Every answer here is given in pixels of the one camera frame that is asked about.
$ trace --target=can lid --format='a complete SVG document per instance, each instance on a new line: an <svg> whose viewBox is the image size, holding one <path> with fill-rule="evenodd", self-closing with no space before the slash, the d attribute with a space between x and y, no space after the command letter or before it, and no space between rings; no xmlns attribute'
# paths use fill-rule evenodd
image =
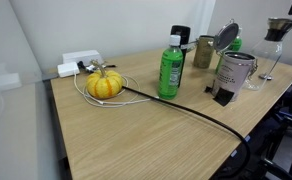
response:
<svg viewBox="0 0 292 180"><path fill-rule="evenodd" d="M217 52L222 52L236 39L239 31L239 26L232 19L226 24L214 37L214 49Z"/></svg>

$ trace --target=pumpkin stem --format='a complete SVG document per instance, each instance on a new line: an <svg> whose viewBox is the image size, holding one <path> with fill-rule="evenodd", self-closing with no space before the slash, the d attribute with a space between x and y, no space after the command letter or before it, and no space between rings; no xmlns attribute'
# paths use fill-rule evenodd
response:
<svg viewBox="0 0 292 180"><path fill-rule="evenodd" d="M101 78L106 78L106 77L107 77L107 75L106 75L106 71L105 71L104 67L103 67L101 64L99 64L96 60L91 60L90 62L91 62L94 66L97 66L97 67L98 67L98 69L99 69L100 72L102 73L102 77L101 77Z"/></svg>

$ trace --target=white bottle cap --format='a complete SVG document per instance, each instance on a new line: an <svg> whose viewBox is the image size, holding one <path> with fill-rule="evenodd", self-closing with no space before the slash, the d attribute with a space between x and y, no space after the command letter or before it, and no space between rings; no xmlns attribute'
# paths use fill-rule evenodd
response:
<svg viewBox="0 0 292 180"><path fill-rule="evenodd" d="M180 44L180 35L170 35L169 45L179 46Z"/></svg>

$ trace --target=tin can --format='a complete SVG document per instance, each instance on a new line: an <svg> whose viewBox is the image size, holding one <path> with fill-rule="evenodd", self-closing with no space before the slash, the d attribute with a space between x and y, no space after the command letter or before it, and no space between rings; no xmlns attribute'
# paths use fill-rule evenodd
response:
<svg viewBox="0 0 292 180"><path fill-rule="evenodd" d="M212 60L214 36L199 36L193 65L202 69L209 68Z"/></svg>
<svg viewBox="0 0 292 180"><path fill-rule="evenodd" d="M230 101L236 101L255 57L241 52L228 51L223 54L222 58L212 94L216 96L220 89L227 90L234 93Z"/></svg>

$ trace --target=small pumpkin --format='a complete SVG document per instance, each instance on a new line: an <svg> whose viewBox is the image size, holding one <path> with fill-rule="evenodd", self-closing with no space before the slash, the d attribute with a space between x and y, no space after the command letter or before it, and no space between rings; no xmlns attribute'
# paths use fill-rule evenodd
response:
<svg viewBox="0 0 292 180"><path fill-rule="evenodd" d="M105 71L97 61L92 61L99 70L89 75L86 79L86 88L90 95L98 99L106 99L115 96L123 86L123 79L115 71Z"/></svg>

